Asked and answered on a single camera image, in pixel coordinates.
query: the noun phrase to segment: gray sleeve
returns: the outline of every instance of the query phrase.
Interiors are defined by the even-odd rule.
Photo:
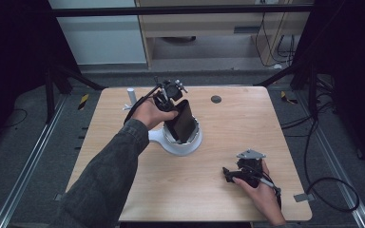
[[[148,144],[146,126],[126,122],[62,198],[49,227],[115,227]]]

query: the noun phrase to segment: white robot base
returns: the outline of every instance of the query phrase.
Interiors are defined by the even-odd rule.
[[[158,143],[162,148],[170,154],[176,156],[188,156],[194,152],[202,142],[202,131],[200,124],[195,119],[195,130],[192,132],[186,143],[178,142],[171,135],[167,126],[164,125],[161,129],[149,131],[149,141],[152,143]]]

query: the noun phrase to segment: wooden table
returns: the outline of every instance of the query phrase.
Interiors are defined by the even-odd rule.
[[[151,87],[135,88],[137,97]],[[308,202],[264,87],[188,87],[183,97],[200,122],[201,146],[176,157],[151,143],[139,157],[139,168],[120,221],[256,221],[265,220],[236,184],[227,183],[222,167],[236,170],[236,155],[252,148],[267,156],[271,178],[282,189],[282,212],[288,220],[308,220]],[[213,95],[221,103],[211,102]],[[69,188],[88,162],[123,125],[129,99],[126,88],[103,91],[71,175]]]

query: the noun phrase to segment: wire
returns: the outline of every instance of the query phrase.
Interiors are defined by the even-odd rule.
[[[289,54],[296,53],[296,51],[294,50],[295,46],[292,46],[292,42],[295,42],[295,35],[292,35],[292,42],[291,42],[291,46],[290,46],[289,50],[280,50],[280,46],[282,44],[283,38],[284,38],[284,35],[280,36],[278,46],[277,46],[277,53],[278,53],[278,56],[283,57],[283,58],[287,58],[288,54],[287,55],[282,55],[281,53],[282,52],[283,53],[289,53]]]
[[[308,152],[308,146],[310,144],[311,135],[312,135],[312,133],[314,131],[313,129],[315,128],[317,122],[318,122],[318,119],[314,120],[313,123],[312,123],[312,127],[310,128],[310,132],[309,132],[309,135],[307,137],[307,142],[306,142],[306,146],[305,146],[305,149],[304,149],[304,157],[303,157],[304,173],[305,173],[306,180],[309,183],[309,187],[306,190],[306,194],[310,194],[310,192],[313,191],[325,204],[327,204],[331,208],[336,209],[337,211],[340,211],[340,212],[346,212],[346,213],[353,212],[359,206],[359,204],[360,204],[360,198],[359,198],[359,195],[357,194],[357,191],[349,183],[345,182],[344,180],[337,179],[337,178],[332,178],[332,177],[320,178],[320,179],[317,179],[317,180],[315,180],[313,182],[310,181],[310,177],[309,177],[309,173],[308,173],[308,169],[307,169],[307,152]],[[320,195],[320,193],[316,189],[314,189],[314,186],[317,183],[322,182],[322,181],[326,181],[326,180],[327,181],[338,181],[338,182],[341,182],[344,185],[346,185],[349,189],[351,189],[354,192],[355,197],[356,197],[356,203],[355,203],[355,205],[352,208],[341,208],[341,207],[338,207],[336,205],[333,205],[331,202],[329,202],[324,197],[322,197]]]
[[[295,36],[292,35],[292,39],[290,41],[289,54],[288,54],[287,59],[286,59],[286,65],[287,66],[290,66],[293,62],[293,59],[295,58],[294,48],[295,48]]]
[[[325,104],[323,104],[321,107],[319,107],[317,109],[317,113],[321,113],[321,112],[325,112],[324,108],[325,107],[329,107],[329,105],[331,105],[332,103],[331,102],[327,102]],[[313,117],[313,115],[309,115],[309,116],[306,116],[306,117],[302,117],[300,119],[297,119],[297,120],[294,120],[294,121],[291,121],[289,123],[282,123],[280,126],[282,126],[282,130],[284,129],[289,129],[289,128],[292,128],[292,127],[295,127],[295,126],[298,126],[300,124],[303,124],[304,122],[310,120],[311,118]]]
[[[262,65],[264,67],[272,67],[274,66],[275,64],[281,64],[281,63],[284,63],[284,61],[281,61],[281,60],[277,60],[275,59],[274,57],[274,54],[272,53],[272,49],[271,49],[271,45],[269,44],[269,39],[268,39],[268,36],[266,35],[266,30],[265,30],[265,12],[262,13],[262,19],[260,21],[260,25],[259,25],[259,30],[257,32],[257,35],[256,35],[256,50],[257,50],[257,53],[259,55],[259,58],[260,58],[260,62],[262,63]],[[260,57],[260,52],[259,52],[259,48],[258,48],[258,37],[259,37],[259,32],[261,30],[261,28],[263,28],[263,33],[265,35],[265,40],[266,40],[266,44],[268,45],[268,50],[269,50],[269,54],[271,55],[272,59],[275,61],[274,64],[272,65],[266,65],[263,61],[262,61],[262,58]]]
[[[18,124],[20,124],[21,122],[23,122],[25,119],[26,119],[26,117],[28,116],[28,112],[25,110],[25,109],[23,109],[23,108],[15,108],[15,109],[13,109],[13,111],[23,111],[24,113],[25,113],[25,116],[23,117],[23,119],[22,120],[20,120],[19,122],[17,122],[17,123],[13,123],[13,124],[9,124],[9,125],[4,125],[3,127],[4,128],[7,128],[7,127],[13,127],[13,126],[16,126],[16,125],[18,125]]]

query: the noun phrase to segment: hand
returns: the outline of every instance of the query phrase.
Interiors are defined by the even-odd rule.
[[[151,130],[161,122],[173,120],[178,114],[177,111],[163,112],[159,110],[153,98],[147,98],[138,106],[131,118],[144,123],[147,130]]]
[[[269,175],[269,170],[264,160],[262,160],[262,170]],[[233,178],[233,181],[247,193],[257,209],[268,219],[272,226],[286,224],[286,220],[280,211],[275,192],[271,187],[260,182],[257,188],[253,188],[244,180]]]

